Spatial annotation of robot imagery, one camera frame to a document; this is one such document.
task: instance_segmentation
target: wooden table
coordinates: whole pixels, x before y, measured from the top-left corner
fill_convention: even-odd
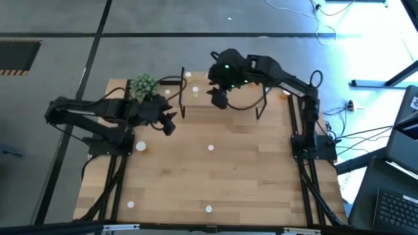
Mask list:
[[[180,113],[173,119],[177,128],[171,136],[151,127],[135,129],[135,143],[144,141],[147,150],[134,149],[128,158],[118,221],[305,226],[300,178],[290,144],[289,105],[280,98],[283,91],[273,89],[268,94],[264,114],[256,120],[255,108],[236,111],[213,106],[206,94],[212,86],[205,72],[192,72],[187,80],[182,99],[185,119]],[[106,92],[126,83],[111,79]],[[195,86],[197,97],[192,91]],[[160,93],[169,97],[178,90],[177,86],[162,86]],[[247,106],[262,92],[260,86],[251,84],[234,89],[228,98],[235,106]],[[115,97],[123,97],[123,92],[109,96]],[[170,103],[173,110],[180,111],[178,98]],[[320,123],[325,129],[323,117]],[[208,151],[209,145],[214,151]],[[102,193],[109,160],[109,156],[102,156],[87,166],[74,218],[83,216]],[[346,222],[335,169],[326,161],[315,163],[323,198]],[[106,218],[110,217],[112,197]],[[135,203],[133,208],[127,207],[130,201]],[[317,223],[312,195],[310,202]],[[212,213],[205,212],[207,205],[213,207]]]

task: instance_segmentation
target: concrete floor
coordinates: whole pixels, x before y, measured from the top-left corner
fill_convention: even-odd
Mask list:
[[[309,0],[270,1],[277,7],[313,14]],[[328,12],[345,6],[318,2]],[[96,32],[105,3],[106,0],[57,0],[53,3],[3,0],[0,2],[0,32]],[[389,1],[389,8],[381,3],[355,3],[333,18],[319,15],[321,20],[335,25],[339,33],[348,37],[336,42],[325,39],[331,42],[329,46],[320,45],[316,38],[101,39],[84,99],[95,100],[102,96],[109,78],[134,78],[142,72],[156,76],[177,75],[181,66],[188,71],[206,71],[213,63],[209,56],[212,50],[236,48],[243,55],[272,56],[286,71],[304,81],[308,81],[315,69],[322,70],[325,76],[320,88],[323,110],[343,106],[350,99],[367,107],[347,114],[346,134],[391,125],[403,90],[353,89],[348,83],[362,78],[388,80],[416,58],[416,49],[408,42],[416,31],[402,11],[402,6],[394,0]],[[113,1],[104,31],[315,33],[316,29],[314,19],[276,10],[262,0],[125,0]],[[354,34],[361,37],[350,38]],[[57,130],[45,124],[44,111],[48,101],[57,96],[74,97],[93,42],[93,39],[42,40],[28,76],[0,77],[0,142],[26,152],[22,158],[0,157],[0,227],[31,222],[60,137]],[[388,110],[394,113],[382,117],[382,110],[386,114]],[[340,117],[327,117],[327,120],[337,134],[341,132]],[[81,130],[75,130],[74,134],[87,135]],[[384,146],[386,141],[383,138],[378,142],[365,142],[359,148],[372,151]],[[339,145],[350,146],[357,142],[344,140]],[[362,151],[347,151],[341,158],[362,154]],[[70,141],[47,223],[72,219],[86,155],[87,147],[77,140]],[[160,231],[142,233],[162,234]]]

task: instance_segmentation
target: white ball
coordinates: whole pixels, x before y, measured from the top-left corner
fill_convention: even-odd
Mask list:
[[[135,203],[133,203],[133,201],[128,202],[128,208],[133,208],[134,205]]]
[[[137,143],[137,150],[138,151],[144,151],[146,149],[146,144],[143,141],[140,141]]]
[[[207,206],[207,207],[206,207],[206,212],[207,212],[207,213],[212,212],[212,207],[211,207],[211,206]]]

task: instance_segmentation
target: green plant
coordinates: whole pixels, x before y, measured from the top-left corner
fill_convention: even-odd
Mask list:
[[[131,81],[131,94],[138,101],[142,101],[146,95],[155,95],[159,84],[157,80],[149,74],[139,74]]]

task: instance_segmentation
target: laptop keyboard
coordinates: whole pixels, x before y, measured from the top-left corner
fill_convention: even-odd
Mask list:
[[[418,203],[397,193],[380,191],[377,219],[393,226],[418,234]]]

